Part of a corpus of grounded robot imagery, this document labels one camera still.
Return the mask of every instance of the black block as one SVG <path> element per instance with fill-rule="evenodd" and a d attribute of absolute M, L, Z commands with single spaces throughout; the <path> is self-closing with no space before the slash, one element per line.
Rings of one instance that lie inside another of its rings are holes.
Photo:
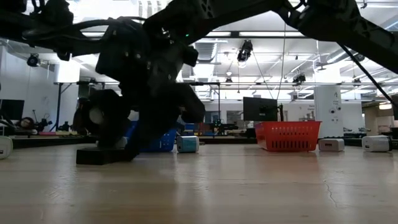
<path fill-rule="evenodd" d="M 113 162 L 131 161 L 124 149 L 98 149 L 97 147 L 78 149 L 76 164 L 105 165 Z"/>

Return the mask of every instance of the ceiling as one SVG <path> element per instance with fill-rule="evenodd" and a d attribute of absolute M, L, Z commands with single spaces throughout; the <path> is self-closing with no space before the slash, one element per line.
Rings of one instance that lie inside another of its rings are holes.
<path fill-rule="evenodd" d="M 139 0 L 74 0 L 68 1 L 70 10 L 75 14 L 75 22 L 87 21 L 92 19 L 106 19 L 108 17 L 118 16 L 142 16 L 147 17 L 156 13 L 160 8 L 167 5 L 169 1 L 139 1 Z M 297 5 L 299 0 L 290 0 L 293 5 Z M 357 1 L 358 6 L 363 5 L 363 1 Z M 396 22 L 398 21 L 398 0 L 373 0 L 367 1 L 368 6 L 361 9 L 361 15 L 367 20 L 389 30 L 398 30 Z M 105 27 L 96 27 L 90 31 L 101 32 Z M 253 54 L 247 61 L 246 65 L 238 64 L 236 53 L 241 48 L 244 37 L 230 38 L 219 37 L 217 39 L 208 37 L 208 47 L 212 47 L 211 51 L 215 57 L 211 64 L 199 63 L 194 69 L 184 66 L 181 72 L 180 80 L 198 80 L 207 79 L 209 82 L 218 80 L 224 82 L 227 72 L 231 72 L 231 77 L 236 84 L 239 82 L 291 82 L 292 78 L 304 73 L 307 81 L 313 79 L 314 67 L 313 61 L 322 58 L 328 58 L 341 50 L 336 43 L 318 42 L 313 39 L 284 38 L 284 31 L 294 32 L 293 28 L 286 26 L 284 21 L 275 13 L 267 12 L 258 16 L 254 16 L 242 21 L 238 21 L 226 26 L 220 27 L 216 31 L 231 32 L 256 32 L 258 38 L 250 38 L 254 47 Z M 47 49 L 32 49 L 24 44 L 9 42 L 14 54 L 28 57 L 30 52 L 37 52 L 40 58 L 48 60 L 49 63 L 57 63 L 57 56 Z M 86 55 L 75 58 L 81 63 L 81 77 L 95 77 L 98 81 L 111 82 L 112 79 L 104 75 L 95 73 L 94 68 L 97 57 L 95 55 Z M 369 72 L 376 72 L 382 69 L 378 64 L 365 59 L 362 64 Z M 362 71 L 353 65 L 352 62 L 342 60 L 333 64 L 334 67 L 340 69 L 342 81 L 350 82 L 353 76 L 362 75 Z M 376 76 L 377 81 L 383 81 L 393 77 L 389 71 L 382 72 Z M 260 86 L 252 86 L 251 89 L 260 88 Z"/>

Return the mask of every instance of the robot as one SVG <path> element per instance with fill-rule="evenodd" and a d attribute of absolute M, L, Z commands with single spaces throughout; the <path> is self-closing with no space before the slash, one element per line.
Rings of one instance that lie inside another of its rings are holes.
<path fill-rule="evenodd" d="M 32 0 L 35 10 L 30 15 L 22 14 L 26 0 L 1 2 L 1 37 L 52 49 L 61 60 L 99 54 L 96 72 L 119 81 L 122 96 L 99 91 L 79 111 L 81 125 L 98 134 L 99 147 L 111 147 L 123 135 L 130 110 L 139 111 L 139 123 L 124 150 L 127 161 L 180 115 L 187 123 L 203 121 L 203 103 L 188 84 L 175 79 L 183 64 L 196 64 L 198 52 L 190 44 L 241 19 L 273 11 L 309 38 L 337 42 L 398 72 L 398 37 L 362 18 L 355 0 L 301 0 L 297 6 L 288 0 L 174 0 L 147 19 L 119 17 L 79 24 L 73 24 L 65 0 L 46 4 L 39 0 L 39 5 Z M 297 10 L 300 6 L 305 6 L 302 12 Z M 108 29 L 99 40 L 81 33 L 103 25 Z M 90 118 L 93 108 L 102 111 L 102 122 Z"/>

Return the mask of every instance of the white wall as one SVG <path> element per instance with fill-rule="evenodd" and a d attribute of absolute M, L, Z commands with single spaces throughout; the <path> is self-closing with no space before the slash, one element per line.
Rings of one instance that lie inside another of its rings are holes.
<path fill-rule="evenodd" d="M 32 110 L 35 110 L 38 120 L 48 114 L 48 120 L 55 124 L 58 86 L 53 83 L 56 74 L 42 67 L 29 67 L 26 60 L 7 53 L 5 47 L 0 47 L 0 55 L 0 98 L 24 100 L 23 116 L 34 118 Z M 77 94 L 77 86 L 63 93 L 60 124 L 66 120 L 72 123 Z"/>
<path fill-rule="evenodd" d="M 288 121 L 298 121 L 307 113 L 314 110 L 313 102 L 281 102 L 284 106 L 284 111 L 288 111 Z M 206 111 L 218 111 L 218 102 L 204 102 Z M 344 127 L 358 131 L 358 128 L 363 128 L 365 123 L 362 118 L 362 105 L 360 102 L 343 102 L 341 106 L 343 112 Z M 221 119 L 226 121 L 227 111 L 243 111 L 243 102 L 221 102 Z"/>

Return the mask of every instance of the screen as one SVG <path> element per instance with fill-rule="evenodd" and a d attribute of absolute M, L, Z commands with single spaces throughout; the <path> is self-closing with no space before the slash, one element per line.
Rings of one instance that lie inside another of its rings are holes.
<path fill-rule="evenodd" d="M 10 120 L 20 120 L 24 112 L 24 103 L 24 100 L 0 100 L 0 110 Z"/>
<path fill-rule="evenodd" d="M 278 121 L 278 101 L 265 98 L 243 98 L 243 120 Z"/>

